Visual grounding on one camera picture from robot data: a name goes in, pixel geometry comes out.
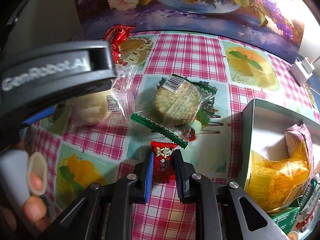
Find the table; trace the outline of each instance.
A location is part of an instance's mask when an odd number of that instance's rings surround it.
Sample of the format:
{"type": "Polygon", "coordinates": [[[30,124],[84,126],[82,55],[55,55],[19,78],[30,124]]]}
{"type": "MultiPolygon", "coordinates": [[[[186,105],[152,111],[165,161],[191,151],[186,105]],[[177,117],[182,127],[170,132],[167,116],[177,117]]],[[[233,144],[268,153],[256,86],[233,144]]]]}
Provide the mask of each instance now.
{"type": "MultiPolygon", "coordinates": [[[[193,81],[208,81],[218,89],[215,108],[219,110],[220,118],[214,121],[223,126],[203,129],[182,152],[186,162],[191,162],[197,172],[214,182],[226,184],[238,174],[242,158],[241,111],[252,99],[268,100],[320,123],[319,111],[313,106],[307,88],[299,87],[288,72],[291,65],[268,52],[236,40],[199,33],[162,31],[134,33],[132,36],[148,37],[154,43],[133,81],[138,95],[137,105],[152,96],[162,76],[172,73],[193,81]],[[235,71],[225,50],[239,46],[264,58],[262,61],[266,63],[263,64],[272,66],[277,82],[261,87],[255,77],[248,78],[235,71]]],[[[151,139],[169,141],[141,125],[112,127],[99,124],[72,128],[69,114],[70,106],[65,107],[55,126],[47,119],[32,125],[33,151],[41,152],[48,162],[45,196],[52,218],[65,207],[66,200],[60,191],[68,190],[61,185],[57,187],[58,170],[73,155],[77,166],[70,171],[79,181],[79,176],[84,176],[84,164],[91,162],[94,170],[84,177],[112,183],[131,173],[133,166],[143,161],[151,139]]],[[[149,203],[133,206],[132,238],[195,239],[195,205],[179,202],[174,181],[154,184],[149,203]]]]}

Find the silver bolt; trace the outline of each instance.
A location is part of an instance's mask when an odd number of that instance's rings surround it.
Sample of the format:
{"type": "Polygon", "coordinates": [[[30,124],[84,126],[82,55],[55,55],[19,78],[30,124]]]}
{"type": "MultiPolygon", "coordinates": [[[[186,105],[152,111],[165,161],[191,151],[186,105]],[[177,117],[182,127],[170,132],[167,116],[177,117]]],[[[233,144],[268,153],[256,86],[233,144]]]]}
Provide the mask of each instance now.
{"type": "Polygon", "coordinates": [[[231,187],[233,189],[237,189],[237,188],[239,188],[239,184],[236,183],[235,181],[232,181],[229,183],[229,187],[231,187]]]}
{"type": "Polygon", "coordinates": [[[136,179],[136,178],[137,178],[137,175],[134,174],[134,173],[130,173],[130,174],[127,175],[127,179],[129,179],[129,180],[133,180],[133,179],[136,179]]]}
{"type": "Polygon", "coordinates": [[[96,189],[98,189],[99,187],[100,187],[100,184],[97,183],[97,182],[94,182],[94,183],[91,183],[91,184],[90,184],[90,189],[92,189],[92,190],[96,190],[96,189]]]}
{"type": "Polygon", "coordinates": [[[192,177],[193,179],[201,179],[201,174],[199,174],[199,173],[194,173],[194,174],[191,175],[191,177],[192,177]]]}

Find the red candy wrapper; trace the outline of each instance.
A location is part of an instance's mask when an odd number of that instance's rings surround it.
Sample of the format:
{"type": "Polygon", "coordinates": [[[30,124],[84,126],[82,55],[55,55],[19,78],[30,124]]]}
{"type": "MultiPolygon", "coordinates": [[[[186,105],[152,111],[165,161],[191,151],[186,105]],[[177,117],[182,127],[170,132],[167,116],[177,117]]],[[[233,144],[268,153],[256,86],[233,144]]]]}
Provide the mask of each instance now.
{"type": "Polygon", "coordinates": [[[153,181],[161,183],[175,179],[172,154],[177,145],[155,141],[150,145],[153,147],[153,181]]]}
{"type": "Polygon", "coordinates": [[[130,35],[130,31],[133,30],[136,25],[113,25],[104,36],[104,40],[111,42],[113,61],[118,64],[121,56],[120,44],[126,41],[130,35]]]}

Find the open box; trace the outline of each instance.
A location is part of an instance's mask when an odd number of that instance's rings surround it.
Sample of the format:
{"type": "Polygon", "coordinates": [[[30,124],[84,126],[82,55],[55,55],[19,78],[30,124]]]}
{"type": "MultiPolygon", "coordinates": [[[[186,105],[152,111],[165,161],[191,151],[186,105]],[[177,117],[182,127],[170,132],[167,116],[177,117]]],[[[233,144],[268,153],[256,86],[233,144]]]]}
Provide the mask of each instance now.
{"type": "Polygon", "coordinates": [[[250,150],[254,150],[270,161],[289,158],[284,130],[303,122],[313,143],[314,167],[320,161],[320,125],[313,120],[282,106],[253,99],[243,110],[242,168],[238,183],[245,189],[250,179],[250,150]]]}

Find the yellow wrapper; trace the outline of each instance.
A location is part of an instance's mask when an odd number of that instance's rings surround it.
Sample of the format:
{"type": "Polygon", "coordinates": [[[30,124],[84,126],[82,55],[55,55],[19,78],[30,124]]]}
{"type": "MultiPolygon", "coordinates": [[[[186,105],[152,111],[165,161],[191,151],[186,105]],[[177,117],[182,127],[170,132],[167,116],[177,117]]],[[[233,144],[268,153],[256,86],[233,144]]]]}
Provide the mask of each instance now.
{"type": "Polygon", "coordinates": [[[278,208],[303,194],[310,174],[306,144],[301,141],[292,157],[268,161],[250,151],[251,176],[245,191],[264,211],[278,208]]]}

